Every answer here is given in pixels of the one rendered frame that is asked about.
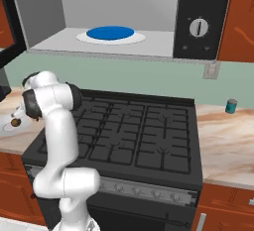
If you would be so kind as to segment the wooden base cupboard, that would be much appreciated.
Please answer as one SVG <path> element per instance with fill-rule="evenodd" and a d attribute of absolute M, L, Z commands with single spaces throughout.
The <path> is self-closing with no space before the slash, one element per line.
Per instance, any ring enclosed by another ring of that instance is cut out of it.
<path fill-rule="evenodd" d="M 46 225 L 20 155 L 0 152 L 0 216 Z"/>

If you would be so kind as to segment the black microwave door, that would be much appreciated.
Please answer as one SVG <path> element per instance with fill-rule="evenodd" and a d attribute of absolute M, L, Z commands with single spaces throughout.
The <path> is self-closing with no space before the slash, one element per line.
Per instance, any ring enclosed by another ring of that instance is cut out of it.
<path fill-rule="evenodd" d="M 0 68 L 26 49 L 14 0 L 0 0 Z"/>

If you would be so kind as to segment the black oven front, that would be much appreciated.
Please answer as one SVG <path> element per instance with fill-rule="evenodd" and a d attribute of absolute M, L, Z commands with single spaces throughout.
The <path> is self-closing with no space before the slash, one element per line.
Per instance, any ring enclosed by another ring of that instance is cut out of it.
<path fill-rule="evenodd" d="M 173 226 L 167 221 L 188 222 L 192 226 L 202 190 L 200 163 L 167 166 L 163 170 L 87 160 L 76 161 L 71 166 L 96 169 L 101 175 L 100 189 L 87 204 L 103 231 L 116 231 L 118 224 L 124 224 L 124 230 L 133 226 L 136 230 L 191 231 L 191 228 Z M 116 183 L 122 186 L 122 191 L 115 190 Z M 140 188 L 141 193 L 134 194 L 133 187 Z M 155 198 L 152 190 L 158 191 L 160 197 Z M 171 193 L 179 200 L 173 201 Z"/>

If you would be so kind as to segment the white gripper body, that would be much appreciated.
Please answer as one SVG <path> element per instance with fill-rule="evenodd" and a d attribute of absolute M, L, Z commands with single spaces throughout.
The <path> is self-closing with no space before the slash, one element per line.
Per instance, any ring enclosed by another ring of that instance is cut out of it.
<path fill-rule="evenodd" d="M 16 119 L 21 119 L 26 115 L 25 109 L 19 106 L 12 114 L 11 116 Z"/>

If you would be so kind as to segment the white microwave turntable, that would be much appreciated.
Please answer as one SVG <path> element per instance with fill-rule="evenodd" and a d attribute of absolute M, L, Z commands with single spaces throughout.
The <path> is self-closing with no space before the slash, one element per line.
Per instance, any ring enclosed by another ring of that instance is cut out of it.
<path fill-rule="evenodd" d="M 76 36 L 76 38 L 83 43 L 94 44 L 94 45 L 106 45 L 106 46 L 131 45 L 131 44 L 140 43 L 146 40 L 146 37 L 140 33 L 134 33 L 130 37 L 127 37 L 124 39 L 118 39 L 118 40 L 98 40 L 98 39 L 89 37 L 87 33 L 79 34 Z"/>

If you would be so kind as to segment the wooden wall cupboard door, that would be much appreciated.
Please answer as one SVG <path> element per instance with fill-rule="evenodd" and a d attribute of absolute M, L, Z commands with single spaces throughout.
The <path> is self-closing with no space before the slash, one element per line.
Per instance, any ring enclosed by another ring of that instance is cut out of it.
<path fill-rule="evenodd" d="M 254 63 L 254 0 L 228 0 L 217 59 Z"/>

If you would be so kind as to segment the black gas hob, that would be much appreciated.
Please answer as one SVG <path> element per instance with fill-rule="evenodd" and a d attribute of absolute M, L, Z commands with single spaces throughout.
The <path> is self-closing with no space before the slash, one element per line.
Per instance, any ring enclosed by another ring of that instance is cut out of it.
<path fill-rule="evenodd" d="M 76 167 L 191 191 L 202 189 L 192 99 L 85 90 L 72 112 L 78 133 Z"/>

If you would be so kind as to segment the dark grey appliance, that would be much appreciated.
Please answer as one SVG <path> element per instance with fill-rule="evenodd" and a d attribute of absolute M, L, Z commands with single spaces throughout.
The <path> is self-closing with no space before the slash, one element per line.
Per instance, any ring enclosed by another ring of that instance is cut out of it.
<path fill-rule="evenodd" d="M 11 93 L 11 87 L 4 68 L 0 69 L 0 102 Z"/>

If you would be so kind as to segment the white plate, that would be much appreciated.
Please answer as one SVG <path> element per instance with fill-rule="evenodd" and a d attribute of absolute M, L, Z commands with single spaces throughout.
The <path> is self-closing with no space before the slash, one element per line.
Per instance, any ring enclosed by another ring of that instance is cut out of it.
<path fill-rule="evenodd" d="M 3 125 L 2 125 L 2 130 L 5 132 L 5 133 L 11 133 L 11 132 L 14 132 L 14 131 L 17 131 L 18 129 L 21 128 L 21 125 L 22 125 L 22 120 L 21 120 L 21 125 L 19 127 L 13 127 L 11 125 L 11 121 L 13 120 L 14 118 L 10 118 L 10 119 L 7 119 L 3 122 Z"/>

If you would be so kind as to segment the wooden base cupboard door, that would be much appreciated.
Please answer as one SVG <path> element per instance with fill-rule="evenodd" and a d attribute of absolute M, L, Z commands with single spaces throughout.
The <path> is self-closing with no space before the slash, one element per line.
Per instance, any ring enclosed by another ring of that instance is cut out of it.
<path fill-rule="evenodd" d="M 236 187 L 205 183 L 195 213 L 191 231 L 201 213 L 206 213 L 202 231 L 254 231 L 254 209 L 233 203 Z"/>

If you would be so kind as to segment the open grey microwave oven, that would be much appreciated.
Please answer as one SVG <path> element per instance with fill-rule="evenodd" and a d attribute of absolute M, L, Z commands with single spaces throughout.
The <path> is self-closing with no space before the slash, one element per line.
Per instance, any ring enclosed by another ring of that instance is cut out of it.
<path fill-rule="evenodd" d="M 215 60 L 228 0 L 14 0 L 26 49 L 35 54 L 144 60 Z M 190 24 L 208 23 L 203 37 Z M 146 37 L 131 45 L 83 43 L 76 36 L 122 26 Z"/>

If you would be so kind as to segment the white microwave dial knob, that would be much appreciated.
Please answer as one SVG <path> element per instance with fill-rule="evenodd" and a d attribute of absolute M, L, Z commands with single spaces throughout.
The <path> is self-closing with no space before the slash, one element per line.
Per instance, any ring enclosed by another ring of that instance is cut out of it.
<path fill-rule="evenodd" d="M 190 34 L 193 37 L 203 37 L 208 31 L 208 23 L 203 18 L 197 18 L 190 23 Z"/>

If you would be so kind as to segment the teal can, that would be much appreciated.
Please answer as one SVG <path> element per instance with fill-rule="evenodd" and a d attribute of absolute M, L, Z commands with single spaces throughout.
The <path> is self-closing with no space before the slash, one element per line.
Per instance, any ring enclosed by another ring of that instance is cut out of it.
<path fill-rule="evenodd" d="M 228 99 L 225 107 L 225 112 L 228 114 L 233 114 L 236 110 L 237 103 L 238 101 L 236 99 Z"/>

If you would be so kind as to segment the blue plate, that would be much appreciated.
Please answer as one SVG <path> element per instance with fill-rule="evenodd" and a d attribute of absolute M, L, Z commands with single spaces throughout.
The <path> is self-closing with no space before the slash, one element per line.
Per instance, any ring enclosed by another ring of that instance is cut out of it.
<path fill-rule="evenodd" d="M 98 40 L 118 40 L 130 37 L 134 34 L 134 30 L 122 26 L 103 26 L 90 29 L 87 35 Z"/>

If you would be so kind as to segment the grey wall socket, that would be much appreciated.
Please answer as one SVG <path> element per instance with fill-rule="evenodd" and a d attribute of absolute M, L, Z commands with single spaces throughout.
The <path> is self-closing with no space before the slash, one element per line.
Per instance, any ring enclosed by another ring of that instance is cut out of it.
<path fill-rule="evenodd" d="M 220 69 L 220 63 L 219 62 L 206 64 L 204 66 L 203 78 L 204 79 L 217 79 L 219 69 Z"/>

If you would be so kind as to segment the wooden drawer front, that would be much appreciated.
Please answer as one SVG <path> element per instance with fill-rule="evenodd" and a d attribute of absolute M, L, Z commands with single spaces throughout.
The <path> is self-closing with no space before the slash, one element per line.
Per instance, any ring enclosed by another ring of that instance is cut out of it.
<path fill-rule="evenodd" d="M 236 188 L 233 203 L 248 209 L 254 209 L 254 190 Z"/>

